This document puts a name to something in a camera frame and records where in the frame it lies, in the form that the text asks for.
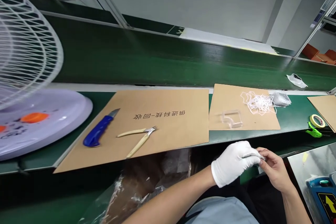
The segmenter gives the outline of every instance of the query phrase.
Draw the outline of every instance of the blue utility knife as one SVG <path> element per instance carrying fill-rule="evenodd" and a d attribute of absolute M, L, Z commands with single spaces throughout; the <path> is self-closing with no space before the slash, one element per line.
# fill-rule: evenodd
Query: blue utility knife
<path fill-rule="evenodd" d="M 90 133 L 84 138 L 83 145 L 87 147 L 99 146 L 99 139 L 105 132 L 107 126 L 114 119 L 120 108 L 113 110 L 110 114 L 104 116 L 104 118 L 90 131 Z"/>

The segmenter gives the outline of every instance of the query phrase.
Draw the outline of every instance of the white fan grille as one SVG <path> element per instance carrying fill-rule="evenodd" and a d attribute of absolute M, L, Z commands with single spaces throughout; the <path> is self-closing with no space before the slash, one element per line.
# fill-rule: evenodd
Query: white fan grille
<path fill-rule="evenodd" d="M 0 0 L 0 110 L 48 85 L 63 63 L 54 29 L 28 0 Z"/>

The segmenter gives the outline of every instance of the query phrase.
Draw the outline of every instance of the yellow arrow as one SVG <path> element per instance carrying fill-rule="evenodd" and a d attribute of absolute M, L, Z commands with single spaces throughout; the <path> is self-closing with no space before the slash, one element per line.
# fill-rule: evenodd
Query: yellow arrow
<path fill-rule="evenodd" d="M 336 213 L 336 209 L 335 209 L 335 207 L 334 207 L 334 203 L 327 197 L 327 195 L 325 196 L 325 202 L 329 205 L 329 207 L 330 207 L 330 209 L 331 209 L 331 211 L 333 212 L 333 213 Z"/>

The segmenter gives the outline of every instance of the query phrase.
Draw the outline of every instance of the light blue shirt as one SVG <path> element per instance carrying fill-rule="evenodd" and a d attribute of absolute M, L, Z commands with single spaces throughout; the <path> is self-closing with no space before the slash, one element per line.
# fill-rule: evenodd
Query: light blue shirt
<path fill-rule="evenodd" d="M 205 198 L 193 205 L 186 217 L 196 212 L 200 213 L 186 224 L 259 224 L 236 197 Z"/>

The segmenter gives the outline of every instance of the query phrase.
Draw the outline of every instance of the green conveyor belt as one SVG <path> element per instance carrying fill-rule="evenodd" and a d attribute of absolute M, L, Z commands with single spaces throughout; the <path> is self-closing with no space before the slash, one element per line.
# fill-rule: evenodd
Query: green conveyor belt
<path fill-rule="evenodd" d="M 336 86 L 331 65 L 251 52 L 180 38 L 47 16 L 64 49 L 56 82 L 213 86 L 297 90 L 286 74 L 296 73 L 305 90 Z"/>

